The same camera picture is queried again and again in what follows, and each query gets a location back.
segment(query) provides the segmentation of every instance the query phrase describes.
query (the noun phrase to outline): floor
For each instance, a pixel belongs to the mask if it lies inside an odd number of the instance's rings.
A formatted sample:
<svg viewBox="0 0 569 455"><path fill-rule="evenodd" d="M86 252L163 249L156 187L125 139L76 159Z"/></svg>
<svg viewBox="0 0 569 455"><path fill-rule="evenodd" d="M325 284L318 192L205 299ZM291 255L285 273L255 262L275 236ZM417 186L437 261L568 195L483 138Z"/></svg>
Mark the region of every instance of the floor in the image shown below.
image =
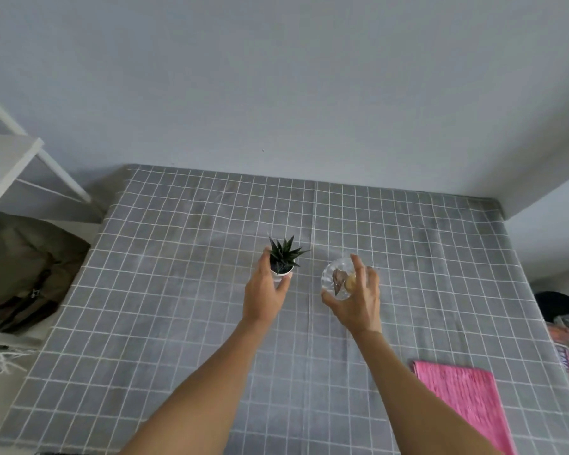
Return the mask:
<svg viewBox="0 0 569 455"><path fill-rule="evenodd" d="M99 224L94 223L81 223L81 222L59 222L51 221L55 225L63 228L81 237L89 243L92 242L97 231L99 230ZM53 326L54 319L50 317L45 321L41 322L35 326L28 335L36 338L45 339L48 336L50 328ZM33 365L36 355L27 356L21 358L17 361L17 364L22 366L24 369L29 369ZM11 374L1 374L0 375L0 423L7 413L12 401L15 399L17 391L23 383L23 379L27 375L26 371L21 371L14 369ZM30 452L26 450L18 450L14 448L0 448L0 455L29 455Z"/></svg>

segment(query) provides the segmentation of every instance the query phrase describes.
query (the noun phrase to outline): gray grid tablecloth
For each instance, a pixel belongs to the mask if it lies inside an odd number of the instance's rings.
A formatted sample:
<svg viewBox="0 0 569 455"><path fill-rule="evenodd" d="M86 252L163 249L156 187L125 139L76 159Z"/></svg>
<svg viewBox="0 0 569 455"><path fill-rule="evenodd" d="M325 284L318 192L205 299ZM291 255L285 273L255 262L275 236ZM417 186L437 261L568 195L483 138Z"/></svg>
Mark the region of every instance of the gray grid tablecloth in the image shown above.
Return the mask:
<svg viewBox="0 0 569 455"><path fill-rule="evenodd" d="M491 370L519 454L569 454L569 383L492 201L132 166L0 444L117 451L232 332L267 237L299 259L226 453L398 453L375 384L320 303L328 262L381 278L404 361Z"/></svg>

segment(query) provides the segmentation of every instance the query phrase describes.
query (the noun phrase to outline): hand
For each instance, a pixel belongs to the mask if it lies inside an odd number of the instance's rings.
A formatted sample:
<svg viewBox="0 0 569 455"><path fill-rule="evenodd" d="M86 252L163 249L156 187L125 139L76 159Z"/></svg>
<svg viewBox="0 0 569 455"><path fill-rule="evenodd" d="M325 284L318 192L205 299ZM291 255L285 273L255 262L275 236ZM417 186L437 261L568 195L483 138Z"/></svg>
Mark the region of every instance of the hand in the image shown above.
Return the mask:
<svg viewBox="0 0 569 455"><path fill-rule="evenodd" d="M290 283L291 274L288 274L274 288L270 272L270 249L266 247L257 262L257 269L244 287L243 320L270 325L283 305Z"/></svg>
<svg viewBox="0 0 569 455"><path fill-rule="evenodd" d="M345 300L339 301L325 289L321 296L323 303L333 310L350 333L355 336L363 331L382 331L379 318L379 275L371 267L365 268L358 255L350 254L356 272L356 288Z"/></svg>

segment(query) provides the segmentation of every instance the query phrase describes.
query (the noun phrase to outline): potted plant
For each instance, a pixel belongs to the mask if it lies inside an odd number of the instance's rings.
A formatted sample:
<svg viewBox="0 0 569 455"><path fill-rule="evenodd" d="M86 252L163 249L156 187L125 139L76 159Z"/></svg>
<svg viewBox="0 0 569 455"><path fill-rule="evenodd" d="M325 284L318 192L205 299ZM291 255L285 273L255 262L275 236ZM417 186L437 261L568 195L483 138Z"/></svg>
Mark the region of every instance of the potted plant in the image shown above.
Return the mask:
<svg viewBox="0 0 569 455"><path fill-rule="evenodd" d="M273 239L270 238L270 243L272 243L272 250L270 251L270 269L272 270L274 280L280 280L283 276L291 273L293 271L293 267L299 266L296 264L295 259L301 254L309 251L303 251L301 247L291 249L291 246L293 245L293 238L295 238L295 235L293 235L288 241L285 239L282 244L279 240L276 240L274 243Z"/></svg>

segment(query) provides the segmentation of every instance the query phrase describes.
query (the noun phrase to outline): forearm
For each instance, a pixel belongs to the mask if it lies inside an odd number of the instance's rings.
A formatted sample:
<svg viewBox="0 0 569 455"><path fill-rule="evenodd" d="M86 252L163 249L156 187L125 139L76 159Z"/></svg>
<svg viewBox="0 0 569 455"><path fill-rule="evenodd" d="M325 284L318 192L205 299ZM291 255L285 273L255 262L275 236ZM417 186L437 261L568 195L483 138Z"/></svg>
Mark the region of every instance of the forearm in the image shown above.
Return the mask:
<svg viewBox="0 0 569 455"><path fill-rule="evenodd" d="M122 450L123 455L218 454L269 325L241 321L230 338L185 380Z"/></svg>
<svg viewBox="0 0 569 455"><path fill-rule="evenodd" d="M354 339L375 380L402 454L499 453L402 364L380 332L364 331Z"/></svg>

